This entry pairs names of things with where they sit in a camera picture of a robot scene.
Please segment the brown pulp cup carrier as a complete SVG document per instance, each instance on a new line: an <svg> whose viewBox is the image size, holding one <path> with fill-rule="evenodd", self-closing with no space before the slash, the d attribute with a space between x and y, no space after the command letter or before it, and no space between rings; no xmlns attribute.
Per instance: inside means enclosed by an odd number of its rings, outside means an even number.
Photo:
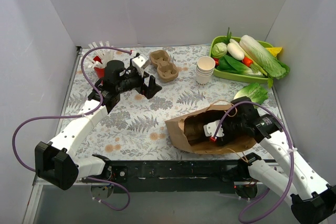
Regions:
<svg viewBox="0 0 336 224"><path fill-rule="evenodd" d="M172 62L170 55L165 50L151 52L150 62L156 67L159 78L163 82L173 81L179 75L177 66Z"/></svg>

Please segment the black takeout coffee cup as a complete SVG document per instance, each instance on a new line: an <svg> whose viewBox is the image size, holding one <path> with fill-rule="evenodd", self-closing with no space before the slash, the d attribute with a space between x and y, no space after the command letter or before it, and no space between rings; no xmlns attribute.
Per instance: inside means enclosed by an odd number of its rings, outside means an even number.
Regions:
<svg viewBox="0 0 336 224"><path fill-rule="evenodd" d="M184 122L184 135L188 141L199 140L205 137L203 126L205 122L196 120L185 120Z"/></svg>

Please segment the brown paper bag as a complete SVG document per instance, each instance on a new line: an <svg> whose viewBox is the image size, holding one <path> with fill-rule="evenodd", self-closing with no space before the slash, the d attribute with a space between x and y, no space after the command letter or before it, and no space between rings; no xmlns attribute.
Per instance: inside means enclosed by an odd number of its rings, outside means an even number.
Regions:
<svg viewBox="0 0 336 224"><path fill-rule="evenodd" d="M244 152L256 145L256 141L247 134L234 132L233 138L226 144L211 140L204 131L204 126L220 120L231 105L211 104L201 110L194 111L165 121L171 143L174 147L193 154L222 155Z"/></svg>

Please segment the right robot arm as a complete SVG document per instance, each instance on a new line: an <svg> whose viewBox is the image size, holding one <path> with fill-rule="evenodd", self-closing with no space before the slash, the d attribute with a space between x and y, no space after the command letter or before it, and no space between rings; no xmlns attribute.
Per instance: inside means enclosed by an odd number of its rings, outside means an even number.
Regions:
<svg viewBox="0 0 336 224"><path fill-rule="evenodd" d="M235 136L248 135L284 172L279 173L257 155L238 166L237 173L242 180L253 178L280 197L266 213L249 222L263 219L286 202L300 223L327 223L335 214L335 186L323 179L294 148L285 126L268 109L264 108L266 114L259 115L260 105L248 97L238 98L231 104L220 120L203 126L205 136L215 143L229 143Z"/></svg>

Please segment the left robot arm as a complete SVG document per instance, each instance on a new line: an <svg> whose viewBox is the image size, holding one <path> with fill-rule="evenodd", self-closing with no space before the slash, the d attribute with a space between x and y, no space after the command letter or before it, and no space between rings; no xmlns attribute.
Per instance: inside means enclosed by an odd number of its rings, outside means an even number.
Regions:
<svg viewBox="0 0 336 224"><path fill-rule="evenodd" d="M112 170L107 166L109 160L106 157L92 155L78 159L76 152L95 126L118 104L122 93L137 90L150 99L162 89L155 78L145 72L149 63L149 59L142 55L132 58L128 68L120 60L107 63L103 78L94 84L82 107L82 114L48 143L39 142L35 147L35 172L39 178L62 190L88 176L94 176L100 182L111 178Z"/></svg>

